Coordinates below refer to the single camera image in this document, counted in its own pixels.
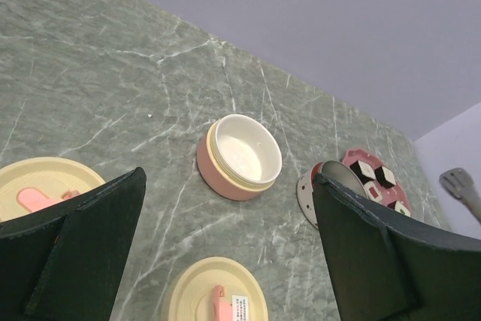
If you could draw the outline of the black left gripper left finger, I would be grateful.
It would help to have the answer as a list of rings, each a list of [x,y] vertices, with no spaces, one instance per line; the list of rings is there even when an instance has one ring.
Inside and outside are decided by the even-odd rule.
[[[146,193],[136,169],[1,224],[3,320],[108,320]]]

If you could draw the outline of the steel tongs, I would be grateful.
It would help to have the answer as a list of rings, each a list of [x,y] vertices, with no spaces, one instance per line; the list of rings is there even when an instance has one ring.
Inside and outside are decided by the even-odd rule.
[[[480,223],[480,195],[473,178],[463,168],[452,168],[439,176],[440,185],[461,202]]]

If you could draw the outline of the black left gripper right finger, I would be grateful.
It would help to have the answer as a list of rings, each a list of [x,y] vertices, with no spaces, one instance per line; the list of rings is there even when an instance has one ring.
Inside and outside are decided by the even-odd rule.
[[[314,205],[342,320],[478,320],[480,241],[319,176]]]

